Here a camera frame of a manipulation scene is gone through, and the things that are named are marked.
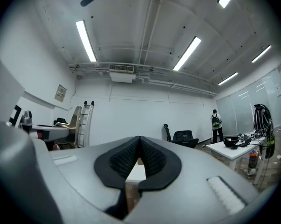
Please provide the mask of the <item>white square table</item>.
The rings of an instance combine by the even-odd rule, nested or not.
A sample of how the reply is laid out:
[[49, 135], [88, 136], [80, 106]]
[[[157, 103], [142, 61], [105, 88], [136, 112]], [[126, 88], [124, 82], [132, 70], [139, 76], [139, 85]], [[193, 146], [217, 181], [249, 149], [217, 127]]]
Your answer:
[[135, 163], [135, 166], [131, 170], [130, 174], [128, 175], [126, 179], [127, 184], [138, 184], [141, 181], [144, 181], [146, 179], [146, 173], [145, 173], [145, 167], [144, 163], [140, 158]]

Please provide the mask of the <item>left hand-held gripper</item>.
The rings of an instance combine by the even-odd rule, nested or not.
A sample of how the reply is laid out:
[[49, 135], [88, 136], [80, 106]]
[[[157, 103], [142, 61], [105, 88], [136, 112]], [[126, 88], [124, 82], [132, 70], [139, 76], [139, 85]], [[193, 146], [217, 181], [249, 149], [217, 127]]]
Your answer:
[[68, 129], [56, 126], [57, 123], [67, 124], [64, 118], [57, 118], [54, 120], [54, 126], [35, 125], [32, 122], [32, 113], [29, 110], [25, 110], [21, 115], [21, 111], [22, 109], [18, 105], [14, 107], [8, 125], [14, 127], [17, 126], [27, 134], [32, 135], [32, 138], [44, 141], [48, 151], [50, 150], [50, 141], [55, 141], [68, 136]]

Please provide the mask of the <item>tall black office chair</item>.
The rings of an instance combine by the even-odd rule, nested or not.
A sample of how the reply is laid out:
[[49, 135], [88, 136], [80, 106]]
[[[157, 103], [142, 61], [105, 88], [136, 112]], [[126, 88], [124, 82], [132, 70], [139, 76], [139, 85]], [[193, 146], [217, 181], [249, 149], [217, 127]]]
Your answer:
[[167, 141], [171, 142], [171, 135], [170, 135], [170, 131], [169, 131], [168, 124], [164, 124], [164, 129], [165, 129], [165, 131], [166, 131], [166, 138], [167, 138]]

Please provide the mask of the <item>aluminium ladder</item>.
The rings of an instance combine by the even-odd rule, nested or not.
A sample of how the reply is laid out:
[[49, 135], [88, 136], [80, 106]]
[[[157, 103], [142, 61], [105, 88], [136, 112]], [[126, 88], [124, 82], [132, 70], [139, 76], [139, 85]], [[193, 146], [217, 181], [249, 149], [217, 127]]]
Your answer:
[[80, 112], [78, 131], [77, 131], [77, 145], [79, 148], [89, 147], [89, 136], [91, 128], [91, 118], [94, 109], [94, 101], [88, 103], [84, 101], [82, 110]]

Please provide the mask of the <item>white long table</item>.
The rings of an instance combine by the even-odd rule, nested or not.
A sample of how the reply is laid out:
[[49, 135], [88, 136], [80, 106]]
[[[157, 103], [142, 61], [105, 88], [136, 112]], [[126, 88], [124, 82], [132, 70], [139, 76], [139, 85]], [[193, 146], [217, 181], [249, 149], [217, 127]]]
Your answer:
[[266, 149], [267, 149], [267, 138], [261, 137], [256, 140], [252, 140], [250, 144], [246, 147], [239, 147], [237, 149], [232, 150], [231, 148], [228, 148], [224, 145], [224, 142], [214, 143], [210, 145], [206, 145], [206, 147], [209, 149], [210, 154], [216, 153], [220, 154], [221, 156], [225, 157], [227, 160], [229, 160], [229, 168], [231, 170], [235, 170], [236, 163], [239, 161], [239, 168], [241, 165], [242, 158], [246, 154], [250, 154], [253, 150], [257, 149], [257, 147], [263, 147], [262, 152], [260, 155], [260, 161], [258, 161], [258, 170], [256, 173], [256, 177], [253, 181], [253, 185], [256, 185], [260, 179], [261, 172], [264, 167], [265, 163], [265, 155], [266, 155]]

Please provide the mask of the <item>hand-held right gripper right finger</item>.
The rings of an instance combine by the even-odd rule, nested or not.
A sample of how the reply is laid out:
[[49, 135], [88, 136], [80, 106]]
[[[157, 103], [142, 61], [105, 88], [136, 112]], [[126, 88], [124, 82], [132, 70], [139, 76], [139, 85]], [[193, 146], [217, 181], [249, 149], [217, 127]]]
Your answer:
[[245, 203], [251, 203], [258, 191], [227, 165], [198, 149], [150, 138], [174, 152], [181, 160], [179, 176], [164, 190], [143, 192], [125, 218], [127, 224], [215, 224], [230, 217], [207, 180], [220, 177]]

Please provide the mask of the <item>tangle of black devices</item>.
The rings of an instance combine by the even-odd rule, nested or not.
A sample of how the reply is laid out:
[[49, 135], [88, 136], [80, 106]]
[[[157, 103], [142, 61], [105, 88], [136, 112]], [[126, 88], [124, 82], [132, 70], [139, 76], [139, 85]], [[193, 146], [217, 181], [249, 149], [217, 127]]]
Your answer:
[[240, 147], [248, 146], [252, 141], [256, 141], [258, 146], [261, 146], [261, 142], [258, 140], [261, 137], [260, 130], [253, 130], [249, 133], [240, 133], [237, 135], [239, 139], [238, 145]]

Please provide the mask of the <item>low black office chair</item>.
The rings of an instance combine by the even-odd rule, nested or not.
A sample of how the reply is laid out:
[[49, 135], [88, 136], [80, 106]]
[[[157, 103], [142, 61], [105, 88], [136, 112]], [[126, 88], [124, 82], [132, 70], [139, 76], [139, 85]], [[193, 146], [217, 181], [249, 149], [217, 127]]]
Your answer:
[[199, 142], [199, 139], [193, 137], [191, 130], [185, 130], [176, 131], [172, 142], [184, 147], [195, 148]]

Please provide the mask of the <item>orange black device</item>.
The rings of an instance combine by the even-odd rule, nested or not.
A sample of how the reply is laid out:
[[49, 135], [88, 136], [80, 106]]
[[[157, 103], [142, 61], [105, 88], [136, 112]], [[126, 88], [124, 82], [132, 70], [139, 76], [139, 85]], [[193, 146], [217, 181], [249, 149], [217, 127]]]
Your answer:
[[248, 168], [255, 169], [257, 166], [258, 159], [259, 159], [259, 153], [256, 151], [252, 151], [249, 154]]

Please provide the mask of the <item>white ceiling air conditioner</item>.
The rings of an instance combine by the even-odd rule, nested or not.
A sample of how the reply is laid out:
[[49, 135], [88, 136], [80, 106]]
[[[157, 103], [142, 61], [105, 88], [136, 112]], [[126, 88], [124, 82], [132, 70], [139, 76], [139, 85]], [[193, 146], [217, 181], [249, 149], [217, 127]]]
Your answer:
[[113, 82], [132, 83], [136, 79], [133, 66], [110, 64], [109, 74]]

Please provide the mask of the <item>black headset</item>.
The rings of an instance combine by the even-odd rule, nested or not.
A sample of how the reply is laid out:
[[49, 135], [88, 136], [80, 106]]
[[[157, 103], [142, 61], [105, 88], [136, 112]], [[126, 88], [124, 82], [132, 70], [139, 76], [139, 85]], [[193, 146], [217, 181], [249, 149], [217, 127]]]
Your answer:
[[238, 137], [225, 137], [223, 142], [227, 148], [237, 149], [238, 148], [237, 143], [239, 142], [239, 138]]

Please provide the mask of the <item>grey wall electrical panel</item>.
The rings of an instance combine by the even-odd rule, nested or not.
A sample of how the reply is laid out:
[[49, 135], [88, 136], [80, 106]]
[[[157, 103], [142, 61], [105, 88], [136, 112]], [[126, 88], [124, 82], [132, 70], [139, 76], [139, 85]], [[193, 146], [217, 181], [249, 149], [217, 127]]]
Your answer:
[[59, 102], [63, 102], [66, 92], [67, 92], [67, 89], [64, 88], [62, 85], [59, 85], [57, 88], [57, 91], [55, 93], [55, 100], [57, 100]]

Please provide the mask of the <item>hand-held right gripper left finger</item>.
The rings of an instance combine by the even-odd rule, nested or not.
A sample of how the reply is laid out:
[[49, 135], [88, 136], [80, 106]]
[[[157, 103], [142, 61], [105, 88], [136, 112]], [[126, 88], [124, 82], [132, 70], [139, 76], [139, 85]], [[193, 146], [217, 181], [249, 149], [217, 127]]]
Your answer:
[[43, 224], [140, 224], [128, 212], [125, 178], [98, 157], [119, 148], [116, 154], [136, 148], [139, 137], [128, 137], [97, 146], [48, 151], [45, 142], [33, 139]]

